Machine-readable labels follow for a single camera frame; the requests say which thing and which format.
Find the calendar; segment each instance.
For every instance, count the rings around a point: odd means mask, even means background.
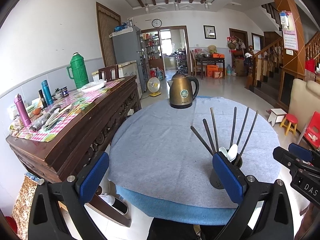
[[[289,28],[282,29],[284,48],[291,50],[298,50],[298,37],[296,32],[296,26],[294,24],[293,16],[291,12],[287,12],[289,19]]]

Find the pendant light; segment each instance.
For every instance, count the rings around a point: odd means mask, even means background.
[[[174,0],[174,9],[176,10],[176,11],[180,11],[180,7],[179,7],[179,3],[178,3],[178,1],[177,0]]]
[[[146,14],[149,14],[149,5],[147,4],[147,0],[145,0],[146,3],[144,4],[144,9],[146,11]]]
[[[204,8],[206,10],[209,10],[209,3],[207,2],[207,0],[203,0],[203,4],[204,4]]]

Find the blue gripper pad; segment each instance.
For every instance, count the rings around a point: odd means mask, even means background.
[[[297,145],[296,143],[291,143],[288,147],[288,151],[305,162],[311,162],[313,160],[311,151]]]
[[[244,198],[243,186],[217,153],[212,157],[212,166],[231,201],[240,205]]]
[[[84,205],[92,200],[109,167],[109,155],[103,153],[79,187],[79,202]]]

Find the pink water bottle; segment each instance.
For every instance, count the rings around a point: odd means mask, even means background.
[[[14,97],[14,103],[17,106],[19,115],[21,117],[21,120],[22,120],[24,126],[28,126],[29,124],[31,124],[31,120],[28,116],[28,113],[26,111],[26,108],[24,107],[22,98],[19,94],[16,94],[16,96]]]

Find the round table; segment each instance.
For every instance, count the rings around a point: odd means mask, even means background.
[[[117,193],[151,217],[189,224],[225,225],[237,204],[231,202],[224,189],[211,186],[212,156],[190,126],[209,144],[202,119],[207,119],[214,138],[210,113],[213,107],[219,147],[228,149],[235,106],[235,143],[246,106],[229,99],[197,97],[187,109],[171,108],[169,100],[164,100],[132,115],[118,129],[110,148],[108,178],[116,184]],[[250,109],[239,152],[254,115]],[[273,183],[280,171],[280,164],[272,156],[278,146],[276,132],[259,115],[242,155],[244,175]]]

